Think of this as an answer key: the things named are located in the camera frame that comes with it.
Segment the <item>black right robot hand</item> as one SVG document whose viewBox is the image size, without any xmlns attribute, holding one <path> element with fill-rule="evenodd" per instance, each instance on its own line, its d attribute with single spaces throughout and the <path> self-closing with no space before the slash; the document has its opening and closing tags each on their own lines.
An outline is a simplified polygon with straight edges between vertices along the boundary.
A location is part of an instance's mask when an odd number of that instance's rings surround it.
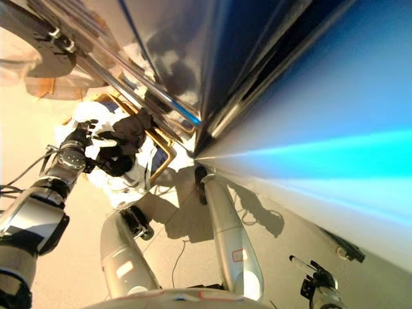
<svg viewBox="0 0 412 309">
<path fill-rule="evenodd" d="M 315 294 L 315 289 L 322 286 L 338 289 L 338 283 L 331 273 L 315 261 L 311 260 L 309 264 L 306 264 L 293 255 L 289 256 L 289 261 L 304 274 L 300 290 L 304 298 L 311 300 Z"/>
</svg>

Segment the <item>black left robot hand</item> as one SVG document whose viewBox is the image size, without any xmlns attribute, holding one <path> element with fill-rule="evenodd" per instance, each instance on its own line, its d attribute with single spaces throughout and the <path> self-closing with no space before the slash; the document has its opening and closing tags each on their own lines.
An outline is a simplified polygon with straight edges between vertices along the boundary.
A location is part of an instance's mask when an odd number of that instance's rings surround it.
<svg viewBox="0 0 412 309">
<path fill-rule="evenodd" d="M 104 133 L 111 134 L 111 131 L 99 131 L 99 121 L 91 118 L 87 120 L 71 120 L 65 126 L 67 135 L 63 138 L 60 146 L 77 145 L 84 151 L 91 148 L 93 151 L 100 151 L 102 148 L 115 147 L 118 142 L 111 136 L 105 137 Z"/>
</svg>

